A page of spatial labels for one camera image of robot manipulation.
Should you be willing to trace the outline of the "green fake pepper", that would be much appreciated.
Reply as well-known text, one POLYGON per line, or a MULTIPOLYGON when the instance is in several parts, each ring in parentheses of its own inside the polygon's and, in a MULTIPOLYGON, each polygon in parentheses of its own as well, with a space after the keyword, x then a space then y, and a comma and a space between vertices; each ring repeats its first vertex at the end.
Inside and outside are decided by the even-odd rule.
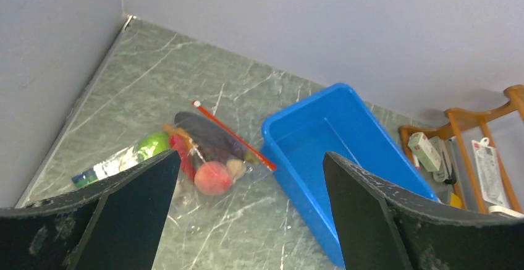
POLYGON ((137 145, 137 153, 142 160, 156 156, 171 148, 166 132, 160 131, 148 135, 137 145))

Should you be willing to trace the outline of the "white green small box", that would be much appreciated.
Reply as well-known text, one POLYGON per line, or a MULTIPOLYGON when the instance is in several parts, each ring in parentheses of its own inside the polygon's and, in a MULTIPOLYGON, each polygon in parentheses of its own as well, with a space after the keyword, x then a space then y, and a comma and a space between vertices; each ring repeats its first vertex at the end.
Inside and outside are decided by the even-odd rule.
POLYGON ((408 141, 408 147, 428 172, 439 171, 441 166, 440 154, 423 132, 412 134, 408 141))

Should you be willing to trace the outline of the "purple fake eggplant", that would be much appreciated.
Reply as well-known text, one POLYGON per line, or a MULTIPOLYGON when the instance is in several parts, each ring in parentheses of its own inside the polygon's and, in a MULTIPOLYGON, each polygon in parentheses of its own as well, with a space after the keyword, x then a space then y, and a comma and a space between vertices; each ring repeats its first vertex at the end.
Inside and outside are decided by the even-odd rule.
POLYGON ((184 129, 195 142, 221 149, 232 156, 245 159, 247 148, 226 130, 205 116, 180 111, 174 117, 175 126, 184 129))

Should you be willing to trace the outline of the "clear zip bag red seal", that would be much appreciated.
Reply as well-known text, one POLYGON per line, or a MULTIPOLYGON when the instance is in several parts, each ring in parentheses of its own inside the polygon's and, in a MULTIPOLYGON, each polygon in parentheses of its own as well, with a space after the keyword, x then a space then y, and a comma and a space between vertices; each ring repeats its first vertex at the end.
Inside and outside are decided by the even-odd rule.
MULTIPOLYGON (((270 190, 268 185, 268 180, 273 173, 272 165, 219 120, 212 118, 204 109, 198 108, 196 111, 188 112, 205 116, 238 139, 238 141, 247 148, 245 159, 240 159, 246 164, 247 171, 242 178, 234 182, 233 186, 222 195, 209 196, 200 192, 194 182, 191 182, 179 167, 177 183, 169 209, 174 208, 175 215, 178 217, 200 217, 212 221, 219 215, 228 219, 237 214, 242 214, 247 208, 253 205, 268 205, 273 203, 275 200, 274 193, 270 190)), ((142 133, 134 135, 125 147, 119 147, 116 152, 131 146, 136 147, 137 150, 137 145, 141 140, 152 133, 160 131, 165 132, 163 125, 145 129, 142 133)), ((226 162, 229 159, 238 159, 213 146, 204 145, 203 143, 195 143, 197 144, 197 147, 189 151, 192 155, 193 166, 196 172, 198 168, 206 162, 217 161, 226 166, 226 162)), ((78 175, 83 171, 75 172, 73 176, 78 175)))

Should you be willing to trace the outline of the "clear blister pack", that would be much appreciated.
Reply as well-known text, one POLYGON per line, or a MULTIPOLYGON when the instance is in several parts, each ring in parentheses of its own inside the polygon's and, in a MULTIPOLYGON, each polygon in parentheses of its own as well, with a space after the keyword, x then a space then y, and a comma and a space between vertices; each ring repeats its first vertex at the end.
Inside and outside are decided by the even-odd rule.
POLYGON ((497 150, 495 147, 489 146, 489 142, 488 137, 484 137, 480 141, 471 141, 481 196, 484 201, 492 205, 510 208, 502 182, 497 150))

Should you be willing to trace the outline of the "red fake chili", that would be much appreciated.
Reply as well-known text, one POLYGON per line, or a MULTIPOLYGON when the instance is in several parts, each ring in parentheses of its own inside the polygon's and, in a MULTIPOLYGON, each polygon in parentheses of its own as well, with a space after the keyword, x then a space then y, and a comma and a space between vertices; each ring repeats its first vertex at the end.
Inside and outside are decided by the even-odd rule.
POLYGON ((181 160, 180 168, 182 172, 188 177, 188 179, 191 182, 194 182, 196 170, 193 166, 192 155, 190 154, 190 151, 187 149, 181 137, 176 135, 174 138, 175 138, 175 146, 171 148, 173 150, 176 150, 180 156, 180 160, 181 160))

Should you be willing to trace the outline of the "orange wooden rack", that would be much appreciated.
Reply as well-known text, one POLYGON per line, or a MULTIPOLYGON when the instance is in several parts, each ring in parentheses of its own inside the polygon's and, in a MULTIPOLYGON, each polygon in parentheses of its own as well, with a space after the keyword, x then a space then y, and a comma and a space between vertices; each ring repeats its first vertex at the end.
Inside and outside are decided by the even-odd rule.
POLYGON ((508 101, 488 111, 450 108, 445 111, 448 122, 440 127, 399 127, 404 153, 416 167, 426 170, 408 147, 412 134, 423 132, 440 154, 440 169, 430 179, 443 189, 443 203, 482 214, 523 216, 523 85, 506 88, 504 95, 508 101), (482 199, 471 141, 484 137, 497 150, 510 208, 482 199))

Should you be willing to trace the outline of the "marker pen pack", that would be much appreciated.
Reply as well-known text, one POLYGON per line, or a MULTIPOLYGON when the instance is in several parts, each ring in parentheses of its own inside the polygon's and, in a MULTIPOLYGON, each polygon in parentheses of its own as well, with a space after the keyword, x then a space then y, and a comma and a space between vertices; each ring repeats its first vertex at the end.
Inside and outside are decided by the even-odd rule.
POLYGON ((124 148, 104 161, 101 161, 80 174, 73 176, 71 181, 77 188, 81 188, 125 171, 137 165, 141 159, 142 157, 138 154, 136 147, 131 146, 124 148))

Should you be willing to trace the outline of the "blue plastic bin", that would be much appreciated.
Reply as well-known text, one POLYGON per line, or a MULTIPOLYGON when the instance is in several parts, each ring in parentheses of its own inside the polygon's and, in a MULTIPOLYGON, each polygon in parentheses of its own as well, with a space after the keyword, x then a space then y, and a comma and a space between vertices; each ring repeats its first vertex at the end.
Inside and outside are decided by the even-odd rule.
POLYGON ((437 195, 357 92, 337 83, 269 116, 261 153, 305 224, 338 267, 344 266, 323 171, 333 151, 420 196, 437 195))

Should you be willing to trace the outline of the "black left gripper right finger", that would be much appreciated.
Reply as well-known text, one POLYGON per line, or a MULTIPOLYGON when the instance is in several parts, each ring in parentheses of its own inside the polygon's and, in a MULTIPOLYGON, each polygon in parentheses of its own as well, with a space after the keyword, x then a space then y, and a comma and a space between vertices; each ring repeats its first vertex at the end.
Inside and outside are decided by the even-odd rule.
POLYGON ((346 269, 522 269, 523 219, 429 200, 341 155, 323 159, 346 269))

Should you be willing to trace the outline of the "pink fake peach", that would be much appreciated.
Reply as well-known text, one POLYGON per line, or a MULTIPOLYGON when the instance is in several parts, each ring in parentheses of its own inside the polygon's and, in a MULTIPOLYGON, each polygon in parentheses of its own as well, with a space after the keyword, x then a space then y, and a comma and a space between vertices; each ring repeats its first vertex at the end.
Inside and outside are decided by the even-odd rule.
POLYGON ((233 186, 227 167, 217 161, 202 164, 196 171, 194 184, 205 195, 218 196, 233 186))

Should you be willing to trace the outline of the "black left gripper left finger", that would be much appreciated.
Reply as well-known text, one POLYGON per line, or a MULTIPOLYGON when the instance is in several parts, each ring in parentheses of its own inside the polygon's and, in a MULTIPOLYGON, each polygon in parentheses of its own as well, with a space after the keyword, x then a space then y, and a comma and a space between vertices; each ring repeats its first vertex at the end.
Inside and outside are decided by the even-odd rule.
POLYGON ((164 151, 77 190, 1 210, 2 269, 151 269, 180 167, 164 151))

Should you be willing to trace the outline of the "orange fake carrot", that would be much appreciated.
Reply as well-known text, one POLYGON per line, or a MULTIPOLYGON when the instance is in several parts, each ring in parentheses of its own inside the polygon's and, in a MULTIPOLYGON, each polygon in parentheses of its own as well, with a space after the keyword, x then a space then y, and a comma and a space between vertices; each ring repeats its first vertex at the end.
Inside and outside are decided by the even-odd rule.
POLYGON ((169 136, 169 144, 173 148, 175 146, 175 136, 178 135, 184 141, 188 150, 192 150, 197 147, 197 144, 193 141, 193 138, 182 128, 174 127, 171 124, 163 125, 164 131, 169 136))

